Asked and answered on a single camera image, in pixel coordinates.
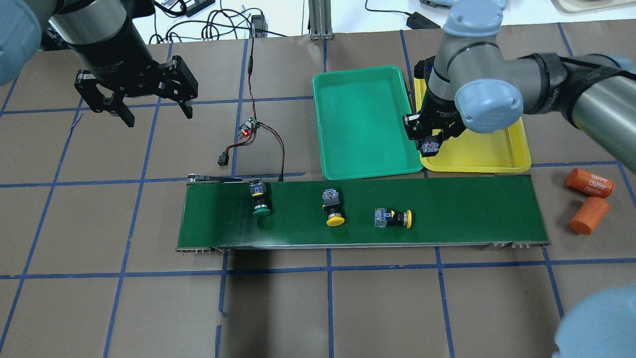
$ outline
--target green push button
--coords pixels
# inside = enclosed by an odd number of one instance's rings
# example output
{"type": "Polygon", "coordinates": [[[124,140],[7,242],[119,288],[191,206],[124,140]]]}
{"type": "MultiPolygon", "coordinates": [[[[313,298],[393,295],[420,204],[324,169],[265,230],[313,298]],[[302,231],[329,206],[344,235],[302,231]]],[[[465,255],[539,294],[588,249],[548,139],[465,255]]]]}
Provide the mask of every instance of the green push button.
{"type": "Polygon", "coordinates": [[[266,217],[267,215],[269,215],[272,211],[269,210],[268,208],[258,208],[256,210],[254,210],[254,212],[252,213],[252,215],[254,215],[255,217],[266,217]]]}

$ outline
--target green tray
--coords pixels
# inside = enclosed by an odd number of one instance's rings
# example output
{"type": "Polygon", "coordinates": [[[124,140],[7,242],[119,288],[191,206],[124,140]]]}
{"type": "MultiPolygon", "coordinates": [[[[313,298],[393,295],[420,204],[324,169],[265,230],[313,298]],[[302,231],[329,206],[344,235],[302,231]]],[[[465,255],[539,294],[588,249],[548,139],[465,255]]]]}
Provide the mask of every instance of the green tray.
{"type": "Polygon", "coordinates": [[[252,216],[248,183],[191,183],[178,252],[211,248],[546,245],[530,176],[266,183],[272,213],[252,216]],[[326,225],[323,189],[335,187],[346,222],[326,225]],[[413,225],[379,228],[375,208],[411,210],[413,225]]]}
{"type": "Polygon", "coordinates": [[[411,113],[404,77],[395,66],[321,73],[314,101],[322,173],[329,180],[422,170],[402,116],[411,113]]]}

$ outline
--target red wire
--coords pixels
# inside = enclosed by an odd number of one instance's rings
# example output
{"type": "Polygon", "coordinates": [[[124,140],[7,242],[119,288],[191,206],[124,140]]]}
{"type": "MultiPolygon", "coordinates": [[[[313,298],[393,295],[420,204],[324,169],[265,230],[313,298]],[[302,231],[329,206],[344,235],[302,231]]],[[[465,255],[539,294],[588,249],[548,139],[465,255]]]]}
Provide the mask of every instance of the red wire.
{"type": "Polygon", "coordinates": [[[228,147],[225,148],[225,152],[230,151],[231,148],[239,147],[241,145],[246,144],[247,142],[249,142],[250,139],[252,139],[252,135],[254,135],[254,126],[250,125],[249,136],[247,137],[247,139],[245,141],[242,141],[242,142],[239,142],[239,143],[234,143],[234,144],[228,145],[228,147]]]}
{"type": "Polygon", "coordinates": [[[276,137],[276,140],[279,142],[280,149],[282,150],[282,159],[280,161],[280,177],[282,177],[283,174],[285,173],[285,144],[283,144],[282,139],[280,138],[277,131],[275,131],[269,125],[266,125],[262,122],[260,122],[260,124],[263,126],[263,128],[270,131],[274,135],[274,137],[276,137]]]}

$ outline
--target yellow push button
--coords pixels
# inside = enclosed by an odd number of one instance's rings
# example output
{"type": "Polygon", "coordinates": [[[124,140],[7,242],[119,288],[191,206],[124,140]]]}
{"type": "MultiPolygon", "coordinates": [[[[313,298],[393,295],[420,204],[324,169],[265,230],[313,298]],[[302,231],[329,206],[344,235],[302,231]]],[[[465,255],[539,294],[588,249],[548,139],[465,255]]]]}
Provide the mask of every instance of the yellow push button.
{"type": "Polygon", "coordinates": [[[345,218],[343,217],[330,217],[327,219],[327,225],[329,226],[338,226],[345,223],[345,218]]]}

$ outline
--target small component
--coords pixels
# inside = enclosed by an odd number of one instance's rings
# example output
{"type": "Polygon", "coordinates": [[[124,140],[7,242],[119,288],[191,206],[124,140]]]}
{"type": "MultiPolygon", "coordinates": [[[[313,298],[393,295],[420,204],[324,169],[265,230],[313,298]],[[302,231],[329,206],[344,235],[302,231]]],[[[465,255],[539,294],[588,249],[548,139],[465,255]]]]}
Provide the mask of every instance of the small component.
{"type": "Polygon", "coordinates": [[[259,128],[260,126],[261,126],[261,124],[258,123],[258,121],[256,119],[251,117],[250,119],[246,120],[245,123],[240,125],[240,127],[238,128],[238,133],[243,138],[249,137],[250,133],[254,129],[259,128]]]}
{"type": "Polygon", "coordinates": [[[335,188],[322,191],[322,209],[327,212],[327,225],[338,226],[345,222],[342,217],[342,202],[340,193],[335,188]]]}
{"type": "Polygon", "coordinates": [[[254,211],[252,215],[255,217],[265,217],[272,211],[267,206],[267,190],[263,179],[256,179],[249,182],[249,193],[254,200],[254,211]]]}
{"type": "Polygon", "coordinates": [[[579,234],[589,235],[598,227],[608,211],[609,203],[605,199],[590,196],[570,220],[570,227],[579,234]]]}
{"type": "Polygon", "coordinates": [[[592,174],[589,171],[575,168],[565,179],[565,184],[587,195],[593,195],[605,199],[614,190],[614,181],[603,176],[592,174]]]}
{"type": "Polygon", "coordinates": [[[412,223],[413,215],[411,210],[397,213],[388,208],[377,208],[375,210],[375,227],[406,226],[407,229],[410,229],[412,223]]]}
{"type": "Polygon", "coordinates": [[[432,157],[439,153],[439,148],[441,147],[441,142],[437,136],[427,136],[422,141],[422,148],[420,148],[420,154],[422,157],[432,157]]]}
{"type": "Polygon", "coordinates": [[[221,153],[221,155],[219,155],[219,160],[217,160],[216,163],[220,166],[226,166],[228,165],[229,161],[230,155],[228,154],[228,152],[223,152],[221,153]]]}

